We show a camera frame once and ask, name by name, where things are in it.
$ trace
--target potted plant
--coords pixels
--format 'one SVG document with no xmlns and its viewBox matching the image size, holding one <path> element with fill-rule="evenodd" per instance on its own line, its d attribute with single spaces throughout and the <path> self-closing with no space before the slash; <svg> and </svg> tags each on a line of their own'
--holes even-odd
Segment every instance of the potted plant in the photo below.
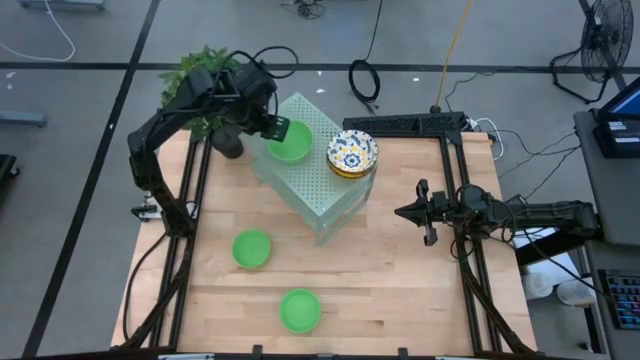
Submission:
<svg viewBox="0 0 640 360">
<path fill-rule="evenodd" d="M 160 94 L 162 106 L 166 106 L 175 96 L 178 86 L 190 71 L 198 66 L 203 66 L 210 72 L 222 70 L 222 65 L 227 58 L 227 48 L 213 50 L 204 46 L 202 51 L 189 53 L 180 60 L 178 69 L 160 74 L 164 80 L 166 89 Z M 240 63 L 235 59 L 229 59 L 224 65 L 225 69 L 237 70 Z M 195 139 L 204 140 L 211 136 L 213 147 L 228 158 L 237 158 L 244 152 L 242 142 L 238 139 L 238 131 L 232 127 L 222 127 L 220 116 L 194 117 L 185 125 L 185 130 L 191 130 Z"/>
</svg>

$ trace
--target white cord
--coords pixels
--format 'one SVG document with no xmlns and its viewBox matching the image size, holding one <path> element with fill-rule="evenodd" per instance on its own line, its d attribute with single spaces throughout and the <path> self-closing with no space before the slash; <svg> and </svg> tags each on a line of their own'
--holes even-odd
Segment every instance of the white cord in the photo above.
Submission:
<svg viewBox="0 0 640 360">
<path fill-rule="evenodd" d="M 76 46 L 73 44 L 73 41 L 71 41 L 71 39 L 69 38 L 69 36 L 67 35 L 66 32 L 64 32 L 64 30 L 62 30 L 62 26 L 60 26 L 60 24 L 58 24 L 58 21 L 56 20 L 55 16 L 53 16 L 53 11 L 51 11 L 51 8 L 49 7 L 49 1 L 50 0 L 43 0 L 44 4 L 47 6 L 47 14 L 49 14 L 49 16 L 51 17 L 51 20 L 53 20 L 53 23 L 56 24 L 56 26 L 58 27 L 58 30 L 60 30 L 60 33 L 62 33 L 62 35 L 65 37 L 65 39 L 67 39 L 67 41 L 69 42 L 69 45 L 71 45 L 71 54 L 69 56 L 67 56 L 64 59 L 55 59 L 55 58 L 46 58 L 46 57 L 37 57 L 37 56 L 30 56 L 30 55 L 25 55 L 22 54 L 20 52 L 17 52 L 15 50 L 10 49 L 7 45 L 3 44 L 2 42 L 0 42 L 0 46 L 2 46 L 5 50 L 9 51 L 10 53 L 26 58 L 26 59 L 31 59 L 31 60 L 38 60 L 38 61 L 58 61 L 58 62 L 65 62 L 65 61 L 69 61 L 71 60 L 71 58 L 73 57 L 73 55 L 76 54 Z"/>
<path fill-rule="evenodd" d="M 500 155 L 498 155 L 498 157 L 493 158 L 493 161 L 496 161 L 500 159 L 502 155 L 504 155 L 504 144 L 502 143 L 502 137 L 500 136 L 500 131 L 498 131 L 498 127 L 496 126 L 496 124 L 494 124 L 493 121 L 491 121 L 491 119 L 489 118 L 480 118 L 476 120 L 469 118 L 469 123 L 471 124 L 471 128 L 475 128 L 480 121 L 488 122 L 491 125 L 491 127 L 493 127 L 493 130 L 495 130 L 496 132 L 496 136 L 498 137 L 498 144 L 500 144 Z"/>
</svg>

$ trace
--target gray floor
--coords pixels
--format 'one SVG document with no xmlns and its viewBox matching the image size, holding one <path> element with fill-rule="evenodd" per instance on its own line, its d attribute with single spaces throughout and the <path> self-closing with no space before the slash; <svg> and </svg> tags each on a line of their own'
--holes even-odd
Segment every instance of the gray floor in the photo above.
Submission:
<svg viewBox="0 0 640 360">
<path fill-rule="evenodd" d="M 111 0 L 104 14 L 56 12 L 78 48 L 73 61 L 128 62 L 149 3 Z M 163 0 L 142 61 L 176 62 L 206 43 L 248 52 L 288 45 L 304 63 L 349 63 L 365 55 L 377 1 L 327 1 L 326 15 L 315 21 L 300 19 L 279 3 Z M 371 62 L 441 64 L 464 3 L 386 1 Z M 452 63 L 547 65 L 554 55 L 579 44 L 583 21 L 577 1 L 474 3 Z M 64 39 L 43 12 L 25 11 L 14 1 L 0 3 L 0 41 L 32 55 L 67 53 Z M 278 56 L 268 60 L 289 61 Z M 2 61 L 22 60 L 0 49 Z M 627 65 L 640 66 L 639 46 L 632 48 Z M 125 137 L 158 106 L 162 83 L 156 75 L 139 71 L 134 77 L 40 354 L 103 350 L 109 345 L 138 231 L 129 209 L 141 201 L 131 181 Z M 363 75 L 358 74 L 356 81 L 366 88 L 370 80 Z M 470 75 L 449 74 L 446 91 L 455 80 Z M 0 126 L 0 153 L 17 155 L 23 170 L 0 207 L 0 285 L 5 289 L 0 292 L 0 358 L 21 354 L 122 76 L 121 71 L 89 70 L 19 70 L 11 79 L 0 76 L 1 109 L 41 111 L 50 121 L 44 129 Z M 428 111 L 440 80 L 437 73 L 380 76 L 382 115 Z M 598 89 L 581 75 L 562 79 L 583 92 L 595 94 Z M 336 122 L 367 115 L 353 98 L 344 72 L 299 72 L 278 86 L 281 101 L 300 92 Z M 605 99 L 615 93 L 611 86 Z M 534 74 L 479 77 L 460 85 L 451 104 L 473 118 L 488 117 L 500 128 L 519 132 L 531 150 L 570 132 L 572 114 L 588 108 L 554 88 L 550 75 Z M 498 173 L 526 158 L 513 136 L 506 134 L 504 140 L 507 151 L 496 162 Z M 576 144 L 574 137 L 558 148 Z M 528 194 L 559 160 L 539 157 L 505 176 L 503 196 Z M 532 197 L 567 199 L 592 201 L 579 152 Z M 532 302 L 530 310 L 541 350 L 574 358 L 606 358 L 577 348 L 578 342 L 588 339 L 582 310 L 561 306 L 553 298 Z"/>
</svg>

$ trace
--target green plant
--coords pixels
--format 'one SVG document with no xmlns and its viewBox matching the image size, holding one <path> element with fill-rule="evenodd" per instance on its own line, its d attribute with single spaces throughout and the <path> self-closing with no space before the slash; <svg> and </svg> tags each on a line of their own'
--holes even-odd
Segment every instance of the green plant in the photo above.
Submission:
<svg viewBox="0 0 640 360">
<path fill-rule="evenodd" d="M 159 75 L 167 86 L 160 94 L 162 106 L 167 105 L 176 96 L 178 86 L 187 73 L 198 66 L 203 66 L 211 72 L 221 70 L 226 58 L 227 48 L 216 51 L 206 45 L 200 52 L 189 53 L 189 55 L 183 56 L 180 60 L 180 67 L 177 70 Z M 240 63 L 232 58 L 227 61 L 224 68 L 236 70 L 239 66 Z M 211 131 L 219 128 L 221 124 L 222 119 L 219 116 L 194 117 L 185 125 L 184 129 L 191 130 L 195 138 L 204 139 Z"/>
</svg>

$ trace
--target yellow cable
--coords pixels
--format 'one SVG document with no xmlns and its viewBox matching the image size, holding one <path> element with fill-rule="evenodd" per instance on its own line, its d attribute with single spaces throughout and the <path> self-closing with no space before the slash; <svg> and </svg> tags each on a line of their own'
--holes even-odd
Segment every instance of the yellow cable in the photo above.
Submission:
<svg viewBox="0 0 640 360">
<path fill-rule="evenodd" d="M 451 53 L 453 53 L 453 48 L 456 46 L 458 37 L 460 37 L 460 32 L 462 32 L 462 26 L 464 25 L 464 22 L 467 21 L 467 15 L 469 15 L 470 8 L 471 8 L 471 0 L 468 0 L 467 5 L 464 7 L 464 14 L 462 14 L 462 18 L 460 19 L 460 24 L 458 24 L 458 29 L 456 30 L 456 34 L 453 36 L 451 45 L 449 45 L 449 52 L 447 53 L 447 58 L 444 61 L 444 67 L 442 68 L 442 78 L 440 78 L 440 89 L 438 90 L 438 98 L 436 99 L 436 106 L 438 106 L 438 104 L 440 103 L 440 97 L 442 96 L 442 90 L 444 89 L 444 81 L 447 78 L 447 67 L 449 66 L 449 58 L 451 57 Z"/>
</svg>

